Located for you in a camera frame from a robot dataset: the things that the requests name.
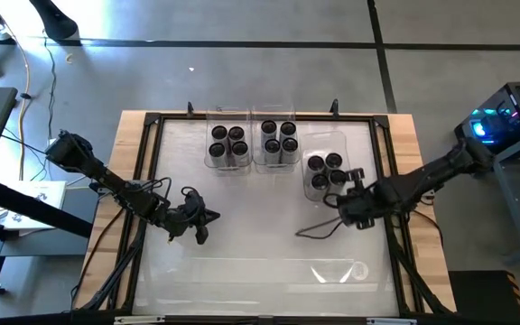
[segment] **black metal frame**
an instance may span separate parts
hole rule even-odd
[[[152,156],[150,160],[150,164],[148,167],[148,180],[153,180],[155,177],[155,170],[158,163],[159,158],[159,152],[160,147],[162,143],[162,137],[163,137],[163,128],[165,125],[166,120],[205,120],[206,115],[202,113],[196,113],[194,114],[191,110],[189,110],[187,113],[146,113],[145,119],[144,119],[144,129],[142,131],[142,139],[139,145],[138,155],[137,155],[137,161],[135,164],[135,171],[134,176],[135,178],[139,178],[142,174],[142,167],[144,166],[144,159],[145,154],[149,148],[147,148],[147,142],[149,138],[150,129],[153,125],[156,125],[156,135],[154,139],[154,145],[152,148]],[[382,129],[383,136],[385,138],[385,148],[387,153],[387,160],[390,172],[392,174],[397,174],[398,170],[396,169],[396,159],[395,159],[395,152],[392,145],[392,137],[390,134],[390,125],[388,122],[387,116],[377,116],[377,115],[370,115],[370,116],[343,116],[338,114],[338,105],[334,106],[331,109],[331,114],[326,115],[319,115],[319,114],[302,114],[296,116],[296,121],[314,121],[314,122],[357,122],[357,123],[366,123],[369,131],[370,131],[370,140],[372,143],[372,149],[373,149],[373,156],[375,159],[375,165],[376,165],[376,177],[381,178],[385,175],[382,157],[380,154],[380,143],[377,136],[377,130],[378,127]],[[411,263],[414,266],[414,258],[413,258],[413,250],[412,250],[412,242],[410,238],[410,233],[408,231],[408,226],[406,225],[406,222],[404,222],[404,216],[401,216],[402,219],[400,220],[400,224],[404,225],[401,227],[401,235],[404,243],[404,251],[407,257],[410,259]],[[140,237],[142,237],[142,244],[144,243],[144,234],[146,230],[146,224],[143,221],[140,221],[139,227],[137,229],[137,232]],[[127,248],[127,242],[130,237],[130,231],[131,231],[131,222],[130,226],[122,229],[122,236],[120,238],[120,247]],[[395,233],[395,227],[393,225],[392,219],[390,217],[385,218],[385,232],[386,232],[386,238],[388,241],[388,248],[389,248],[389,256],[390,256],[390,262],[391,262],[391,270],[393,274],[393,279],[395,282],[395,295],[396,300],[398,304],[398,310],[399,314],[401,316],[404,316],[410,312],[410,309],[408,308],[406,299],[404,298],[404,286],[403,286],[403,278],[402,274],[400,272],[400,266],[399,262],[396,260],[395,257],[395,249],[397,248],[396,237],[394,235]],[[128,279],[128,286],[127,286],[127,292],[125,294],[125,301],[122,304],[123,311],[129,312],[131,314],[132,308],[133,308],[133,302],[135,297],[135,288],[137,285],[137,277],[139,275],[139,268],[140,268],[140,261],[142,258],[142,250],[138,252],[138,254],[134,257],[134,260],[132,262],[131,266],[131,273],[130,277]],[[413,304],[414,308],[418,312],[424,312],[423,309],[423,300],[421,298],[421,295],[419,294],[418,290],[414,287],[414,285],[411,283],[411,286],[413,287]],[[118,287],[114,289],[113,292],[110,293],[111,298],[111,305],[108,305],[109,309],[116,310],[116,296],[118,294]],[[186,320],[198,320],[198,321],[211,321],[211,318],[193,318],[193,317],[184,317],[184,316],[177,316],[174,317],[174,319],[186,321]],[[311,320],[315,321],[316,319],[321,318],[301,318],[304,320]],[[347,317],[347,318],[341,318],[343,321],[362,321],[363,318],[359,317]]]

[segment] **white cable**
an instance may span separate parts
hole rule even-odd
[[[26,82],[25,82],[25,90],[23,91],[24,94],[29,94],[29,83],[30,83],[30,71],[29,71],[29,62],[27,61],[27,57],[25,56],[25,52],[23,51],[22,45],[19,43],[19,40],[17,40],[17,37],[15,36],[14,31],[11,29],[9,24],[5,21],[5,19],[2,17],[5,27],[7,27],[7,30],[11,34],[11,37],[15,40],[17,43],[17,47],[19,47],[19,51],[22,53],[23,57],[23,63],[25,64],[25,75],[26,75]],[[25,146],[23,145],[23,116],[25,115],[26,110],[26,99],[22,97],[22,108],[19,112],[19,139],[22,142],[19,149],[19,181],[23,181],[23,162],[25,160]]]

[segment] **desk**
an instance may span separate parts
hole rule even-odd
[[[113,172],[124,179],[133,178],[136,157],[141,141],[140,138],[144,127],[145,114],[145,111],[124,111],[120,119],[114,148],[108,165]],[[398,171],[400,173],[406,173],[418,168],[423,164],[423,160],[414,131],[413,117],[410,115],[388,115],[388,119],[390,122]],[[150,133],[148,136],[148,148],[152,147],[154,138],[155,133]],[[381,154],[385,159],[386,153],[382,153],[381,150]],[[147,177],[147,166],[150,162],[150,155],[151,152],[148,150],[144,158],[142,179]],[[434,219],[432,207],[419,206],[418,210]],[[119,207],[112,200],[102,200],[99,203],[93,232],[88,243],[86,260],[89,252],[96,244],[99,234],[118,211]],[[123,224],[123,219],[119,219],[114,226],[107,231],[106,236],[99,244],[97,252],[89,265],[88,272],[84,275],[83,283],[76,300],[76,307],[80,307],[89,301],[112,271],[116,261]],[[426,220],[414,214],[412,214],[409,227],[413,242],[414,257],[419,273],[442,303],[448,308],[455,310],[448,270],[437,229]],[[122,282],[120,283],[117,299],[118,306],[121,305],[125,298],[129,270],[130,266],[126,268]],[[404,274],[405,299],[409,308],[414,310],[411,285],[404,270],[402,270],[402,273]]]

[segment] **gray floor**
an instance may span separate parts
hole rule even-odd
[[[24,2],[0,0],[0,11],[22,36],[42,25]],[[106,0],[57,0],[79,24],[79,36],[112,40],[371,42],[366,0],[165,0],[142,5]],[[517,0],[376,0],[386,42],[520,43]],[[20,20],[18,12],[29,19]],[[42,40],[21,39],[35,100],[26,142],[47,142],[51,61]],[[338,98],[344,112],[386,112],[372,50],[178,49],[51,46],[58,83],[52,132],[85,136],[106,161],[124,109],[197,109],[292,101],[299,111],[326,111]],[[72,54],[72,63],[66,56]],[[388,51],[398,112],[412,113],[423,159],[449,150],[452,128],[508,81],[520,81],[520,51]],[[23,60],[0,45],[0,86],[24,87]],[[8,127],[16,132],[18,112]],[[17,177],[16,144],[0,144],[0,180]],[[38,165],[27,154],[25,174]],[[73,180],[53,169],[53,179]],[[451,270],[502,269],[518,238],[495,180],[459,177],[441,190],[436,212]],[[15,258],[5,263],[0,316],[63,311],[82,259]],[[520,265],[509,268],[520,284]]]

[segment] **clear plastic tray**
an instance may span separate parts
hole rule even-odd
[[[300,161],[301,144],[296,130],[294,106],[265,105],[253,107],[252,136],[254,144],[253,156],[258,172],[292,172],[296,163]],[[279,148],[277,153],[266,151],[266,142],[271,140],[278,142]],[[294,147],[296,150],[285,150],[285,148]]]
[[[340,164],[338,156],[335,157],[334,154],[339,155],[342,159]],[[318,162],[318,159],[315,159],[317,163],[312,164],[312,166],[320,166],[321,163],[321,168],[317,167],[315,171],[308,167],[311,157],[321,158],[320,162]],[[304,195],[308,200],[322,202],[326,194],[345,194],[346,189],[349,187],[348,180],[346,180],[342,186],[334,185],[330,182],[330,174],[332,171],[348,172],[349,170],[350,162],[348,161],[347,138],[342,132],[331,131],[302,136],[302,179]],[[312,179],[317,174],[326,177],[329,185],[326,186],[325,189],[317,190],[312,186]]]
[[[204,159],[206,166],[213,169],[219,176],[249,174],[254,160],[250,110],[240,107],[209,109],[206,113],[206,125]],[[220,135],[221,138],[215,138],[213,133],[216,136]],[[223,154],[219,154],[222,150],[219,150],[218,147],[223,147]],[[246,153],[236,154],[234,149],[242,152],[243,148],[246,149]]]

